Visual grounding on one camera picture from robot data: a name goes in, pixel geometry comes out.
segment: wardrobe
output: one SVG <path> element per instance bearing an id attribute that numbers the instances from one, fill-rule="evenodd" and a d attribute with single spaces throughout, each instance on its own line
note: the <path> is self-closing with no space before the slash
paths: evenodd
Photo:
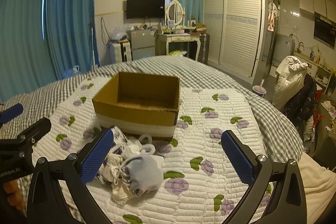
<path id="1" fill-rule="evenodd" d="M 273 0 L 204 0 L 203 23 L 210 35 L 208 64 L 251 85 L 266 66 L 268 4 Z"/>

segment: floor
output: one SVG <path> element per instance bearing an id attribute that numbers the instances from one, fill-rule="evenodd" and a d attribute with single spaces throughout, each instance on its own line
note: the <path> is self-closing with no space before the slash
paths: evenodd
<path id="1" fill-rule="evenodd" d="M 231 75 L 226 72 L 231 78 L 236 80 L 239 84 L 241 84 L 243 87 L 247 88 L 248 90 L 252 90 L 252 85 L 239 79 L 238 77 Z M 272 103 L 273 97 L 274 97 L 274 88 L 276 84 L 276 79 L 275 77 L 268 75 L 266 78 L 264 78 L 264 84 L 262 85 L 266 89 L 266 94 L 264 99 Z"/>

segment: pile of clothes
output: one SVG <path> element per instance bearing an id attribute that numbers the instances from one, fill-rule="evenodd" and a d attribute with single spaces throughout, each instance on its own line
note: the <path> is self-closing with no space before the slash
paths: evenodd
<path id="1" fill-rule="evenodd" d="M 121 205 L 145 192 L 158 190 L 163 181 L 164 157 L 154 155 L 152 137 L 127 138 L 118 127 L 111 130 L 114 145 L 96 175 L 97 180 L 112 186 L 112 198 Z"/>

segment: gray checkered sheet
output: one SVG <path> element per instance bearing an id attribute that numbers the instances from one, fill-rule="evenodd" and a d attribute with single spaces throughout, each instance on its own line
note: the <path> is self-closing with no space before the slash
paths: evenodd
<path id="1" fill-rule="evenodd" d="M 267 100 L 247 90 L 223 72 L 185 57 L 156 56 L 133 62 L 107 65 L 86 74 L 57 81 L 30 94 L 9 99 L 2 109 L 21 103 L 24 112 L 0 129 L 0 138 L 15 138 L 24 129 L 41 119 L 50 117 L 59 103 L 68 98 L 78 85 L 89 76 L 113 76 L 119 71 L 175 75 L 181 86 L 196 89 L 236 88 L 247 99 L 258 122 L 267 156 L 273 161 L 300 160 L 303 144 L 292 123 Z M 27 198 L 30 176 L 20 180 L 24 198 Z"/>

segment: blue gripper pad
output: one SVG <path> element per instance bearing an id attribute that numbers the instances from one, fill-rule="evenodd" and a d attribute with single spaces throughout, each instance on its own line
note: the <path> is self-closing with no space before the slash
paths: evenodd
<path id="1" fill-rule="evenodd" d="M 0 112 L 0 123 L 8 123 L 23 112 L 21 104 L 13 105 L 12 107 Z"/>
<path id="2" fill-rule="evenodd" d="M 112 145 L 113 133 L 108 129 L 81 165 L 80 179 L 84 185 L 93 181 Z"/>
<path id="3" fill-rule="evenodd" d="M 234 139 L 229 135 L 228 131 L 223 132 L 221 143 L 241 182 L 252 185 L 254 182 L 253 166 Z"/>

